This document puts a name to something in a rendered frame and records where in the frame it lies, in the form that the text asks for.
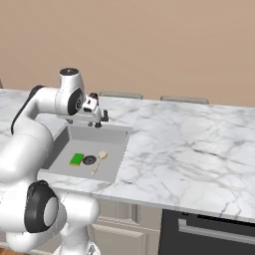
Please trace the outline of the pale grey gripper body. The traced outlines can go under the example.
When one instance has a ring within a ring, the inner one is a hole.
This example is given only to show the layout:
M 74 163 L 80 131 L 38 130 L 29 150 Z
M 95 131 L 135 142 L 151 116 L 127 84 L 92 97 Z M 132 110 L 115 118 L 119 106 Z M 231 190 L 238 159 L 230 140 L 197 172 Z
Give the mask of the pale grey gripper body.
M 73 116 L 60 116 L 59 119 L 71 120 L 74 122 L 87 122 L 87 123 L 99 123 L 102 119 L 102 114 L 100 111 L 95 113 L 86 113 L 86 112 L 78 112 Z

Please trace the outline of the black tap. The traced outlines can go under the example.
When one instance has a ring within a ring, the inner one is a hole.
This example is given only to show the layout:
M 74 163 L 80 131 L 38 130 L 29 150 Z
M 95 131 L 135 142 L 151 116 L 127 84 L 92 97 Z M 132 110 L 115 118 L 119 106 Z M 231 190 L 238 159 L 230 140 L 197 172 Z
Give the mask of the black tap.
M 99 106 L 99 96 L 97 93 L 90 93 L 90 97 L 95 99 L 97 101 L 97 106 Z M 98 123 L 95 123 L 95 128 L 100 128 L 101 122 L 108 122 L 109 121 L 109 116 L 108 116 L 108 111 L 104 110 L 104 115 L 102 116 L 101 120 Z

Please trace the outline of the beige cabinet door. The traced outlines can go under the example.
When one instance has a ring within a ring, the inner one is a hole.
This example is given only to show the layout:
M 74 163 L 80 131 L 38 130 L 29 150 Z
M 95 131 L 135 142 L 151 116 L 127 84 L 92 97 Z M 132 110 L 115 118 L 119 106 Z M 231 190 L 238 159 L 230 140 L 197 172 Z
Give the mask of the beige cabinet door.
M 146 236 L 137 231 L 93 224 L 93 241 L 102 255 L 145 255 Z

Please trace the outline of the black dishwasher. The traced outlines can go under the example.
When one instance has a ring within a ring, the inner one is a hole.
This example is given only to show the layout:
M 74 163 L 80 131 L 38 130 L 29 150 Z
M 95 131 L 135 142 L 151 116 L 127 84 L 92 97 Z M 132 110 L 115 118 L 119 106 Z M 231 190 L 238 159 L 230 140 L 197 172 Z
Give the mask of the black dishwasher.
M 182 233 L 179 219 L 189 226 L 255 237 L 255 223 L 163 209 L 158 255 L 255 255 L 255 245 Z

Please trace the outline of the beige drawer front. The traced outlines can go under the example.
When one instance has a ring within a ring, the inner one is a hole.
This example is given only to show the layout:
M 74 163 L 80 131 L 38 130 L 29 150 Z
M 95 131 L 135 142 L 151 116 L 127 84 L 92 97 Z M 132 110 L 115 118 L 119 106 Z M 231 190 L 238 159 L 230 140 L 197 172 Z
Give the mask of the beige drawer front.
M 135 219 L 135 208 L 119 201 L 100 199 L 101 215 L 115 219 Z
M 140 227 L 159 230 L 161 224 L 162 209 L 157 207 L 138 207 L 138 224 Z

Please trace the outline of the grey stool seat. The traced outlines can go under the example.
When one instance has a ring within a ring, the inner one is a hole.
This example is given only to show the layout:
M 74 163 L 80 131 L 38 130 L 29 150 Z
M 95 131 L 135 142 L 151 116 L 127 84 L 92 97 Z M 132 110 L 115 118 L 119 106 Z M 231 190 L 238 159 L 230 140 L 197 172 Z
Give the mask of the grey stool seat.
M 143 99 L 143 96 L 141 94 L 121 93 L 121 92 L 100 92 L 99 96 L 114 97 L 114 98 L 126 98 L 126 99 L 138 99 L 138 100 Z
M 166 102 L 191 103 L 191 104 L 202 104 L 202 105 L 208 105 L 209 104 L 208 99 L 202 99 L 202 98 L 161 96 L 160 100 L 161 101 L 166 101 Z

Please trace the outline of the grey sink basin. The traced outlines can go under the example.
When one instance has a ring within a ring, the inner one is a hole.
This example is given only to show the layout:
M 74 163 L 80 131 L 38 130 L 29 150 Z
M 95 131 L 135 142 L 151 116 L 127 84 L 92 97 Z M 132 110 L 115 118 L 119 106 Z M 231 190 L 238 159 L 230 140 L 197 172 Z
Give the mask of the grey sink basin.
M 41 171 L 114 182 L 131 132 L 131 127 L 102 125 L 96 128 L 66 125 L 55 135 L 53 151 Z M 105 151 L 108 157 L 101 161 L 96 174 L 92 176 L 100 151 Z M 93 155 L 96 160 L 89 159 L 89 163 L 81 162 L 79 166 L 72 166 L 70 160 L 75 153 L 82 153 L 84 156 Z

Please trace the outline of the green and yellow sponge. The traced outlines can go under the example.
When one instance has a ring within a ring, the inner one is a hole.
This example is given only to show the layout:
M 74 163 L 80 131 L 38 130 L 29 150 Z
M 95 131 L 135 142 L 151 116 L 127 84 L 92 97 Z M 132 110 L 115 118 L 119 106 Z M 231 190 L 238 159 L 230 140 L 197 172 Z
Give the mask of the green and yellow sponge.
M 70 160 L 70 165 L 79 166 L 84 159 L 84 155 L 82 153 L 75 153 Z

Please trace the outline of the wooden dish brush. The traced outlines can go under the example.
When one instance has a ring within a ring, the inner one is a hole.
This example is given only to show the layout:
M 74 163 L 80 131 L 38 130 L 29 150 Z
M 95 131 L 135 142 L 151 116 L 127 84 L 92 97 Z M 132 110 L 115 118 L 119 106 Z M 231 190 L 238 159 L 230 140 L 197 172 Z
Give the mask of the wooden dish brush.
M 100 166 L 100 163 L 103 159 L 107 158 L 108 154 L 105 151 L 100 151 L 99 152 L 99 160 L 97 162 L 97 165 L 95 166 L 95 168 L 92 170 L 92 176 L 94 176 Z

